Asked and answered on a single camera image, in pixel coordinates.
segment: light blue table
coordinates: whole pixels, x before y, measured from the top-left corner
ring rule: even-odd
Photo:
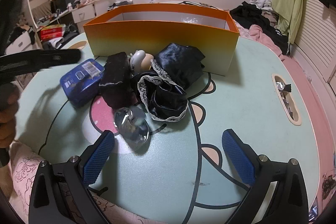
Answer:
[[[67,46],[85,39],[82,34]],[[88,58],[93,58],[89,45],[82,60]],[[97,61],[104,65],[106,58]],[[81,109],[67,102],[59,79],[73,67],[37,73],[20,99],[17,136],[51,163],[80,155],[101,129],[113,123],[102,98]],[[300,126],[284,112],[272,82],[274,73],[292,84]],[[319,185],[314,131],[293,80],[271,50],[240,37],[228,75],[205,72],[187,93],[193,99],[181,122],[164,124],[148,117],[154,131],[148,146],[133,151],[116,136],[117,146],[92,186],[109,188],[103,198],[169,224],[223,224],[246,194],[221,145],[223,131],[232,128],[257,154],[274,161],[298,159],[311,206]],[[262,218],[273,190],[274,184],[255,221]]]

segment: barcode label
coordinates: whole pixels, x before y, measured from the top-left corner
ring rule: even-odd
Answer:
[[[65,82],[65,88],[68,88],[68,87],[70,87],[71,86],[71,83],[70,83],[70,81],[68,81],[68,82]]]
[[[87,71],[88,74],[90,74],[91,77],[95,77],[101,73],[101,71],[93,65],[91,62],[87,62],[84,65],[82,65],[83,69]]]

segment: metal screw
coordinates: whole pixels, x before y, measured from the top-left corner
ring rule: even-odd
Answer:
[[[69,159],[69,161],[71,161],[71,162],[76,162],[78,159],[79,159],[78,156],[72,156],[72,157]]]
[[[291,163],[292,163],[292,165],[298,165],[299,164],[297,159],[291,159]]]
[[[43,160],[40,162],[40,166],[41,167],[45,167],[48,164],[48,162],[46,160]]]
[[[260,156],[259,156],[259,160],[265,162],[265,161],[268,161],[268,158],[267,158],[266,155],[260,155]]]

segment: pink cloth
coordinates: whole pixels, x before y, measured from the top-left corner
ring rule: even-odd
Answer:
[[[283,64],[300,91],[315,132],[320,159],[320,185],[318,188],[317,200],[319,213],[321,213],[332,194],[332,191],[329,194],[328,192],[323,194],[322,184],[330,174],[334,174],[334,141],[327,116],[315,89],[310,84],[306,75],[303,73],[302,68],[294,58],[288,56],[284,56],[283,58]]]
[[[234,22],[235,22],[235,24],[236,24],[236,26],[237,26],[237,28],[239,30],[239,34],[240,34],[241,37],[253,40],[253,38],[251,38],[251,36],[249,34],[249,30],[248,29],[245,29],[237,21],[234,20]]]
[[[260,26],[252,25],[249,30],[249,35],[251,37],[250,39],[257,41],[272,50],[281,61],[284,59],[281,49],[274,44],[273,40],[270,39],[269,36],[263,33],[263,29],[261,29]]]

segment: blue gripper pad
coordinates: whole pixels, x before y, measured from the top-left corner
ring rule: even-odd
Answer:
[[[101,141],[83,168],[83,183],[85,188],[94,184],[114,148],[114,134],[110,131]]]
[[[236,140],[231,136],[229,130],[223,132],[222,145],[225,153],[229,156],[236,168],[242,182],[253,186],[255,182],[254,166]]]

